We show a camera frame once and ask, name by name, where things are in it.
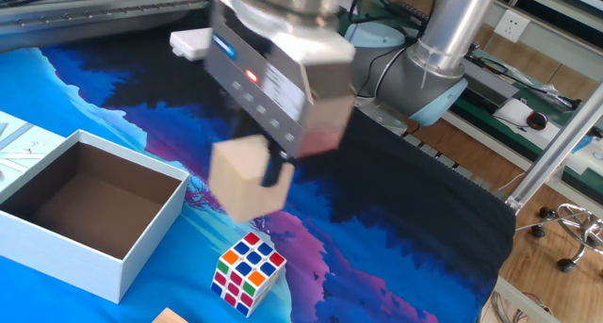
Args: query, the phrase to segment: white power strip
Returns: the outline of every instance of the white power strip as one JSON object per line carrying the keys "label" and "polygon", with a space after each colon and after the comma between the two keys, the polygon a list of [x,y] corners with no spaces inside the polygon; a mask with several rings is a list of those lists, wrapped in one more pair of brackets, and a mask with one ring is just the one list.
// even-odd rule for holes
{"label": "white power strip", "polygon": [[170,36],[172,51],[177,56],[190,61],[203,59],[211,44],[211,34],[211,27],[172,32]]}

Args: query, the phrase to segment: metal cylinder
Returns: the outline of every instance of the metal cylinder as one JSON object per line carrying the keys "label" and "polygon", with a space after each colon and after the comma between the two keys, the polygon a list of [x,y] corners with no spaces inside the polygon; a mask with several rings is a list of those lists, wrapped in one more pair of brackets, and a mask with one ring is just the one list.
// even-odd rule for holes
{"label": "metal cylinder", "polygon": [[439,0],[416,51],[427,66],[442,72],[461,65],[494,0]]}
{"label": "metal cylinder", "polygon": [[526,177],[513,191],[507,204],[516,213],[526,205],[538,189],[546,183],[576,144],[603,116],[603,83],[576,111],[565,127],[551,140],[543,154],[526,172]]}

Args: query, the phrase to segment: rubik's cube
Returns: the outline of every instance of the rubik's cube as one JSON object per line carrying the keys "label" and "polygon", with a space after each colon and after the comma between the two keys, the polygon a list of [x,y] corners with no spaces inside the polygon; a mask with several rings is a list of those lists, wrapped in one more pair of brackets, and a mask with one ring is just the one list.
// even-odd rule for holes
{"label": "rubik's cube", "polygon": [[246,317],[285,270],[286,259],[253,233],[218,260],[211,289]]}

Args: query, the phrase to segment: cardboard box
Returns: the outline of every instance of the cardboard box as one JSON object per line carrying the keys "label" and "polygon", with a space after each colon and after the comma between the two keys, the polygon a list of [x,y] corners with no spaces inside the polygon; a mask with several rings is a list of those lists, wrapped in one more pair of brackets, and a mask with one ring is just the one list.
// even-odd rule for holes
{"label": "cardboard box", "polygon": [[187,183],[187,172],[77,131],[0,191],[0,255],[119,303]]}

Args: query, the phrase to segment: red led light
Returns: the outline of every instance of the red led light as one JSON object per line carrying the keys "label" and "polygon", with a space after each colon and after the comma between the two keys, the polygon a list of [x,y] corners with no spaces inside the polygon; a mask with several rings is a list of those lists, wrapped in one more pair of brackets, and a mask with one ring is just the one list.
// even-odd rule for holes
{"label": "red led light", "polygon": [[249,79],[251,79],[251,80],[252,80],[252,82],[257,83],[257,76],[255,75],[255,73],[252,73],[252,72],[251,72],[251,71],[249,71],[249,70],[245,70],[245,74],[247,75],[247,77],[248,77]]}

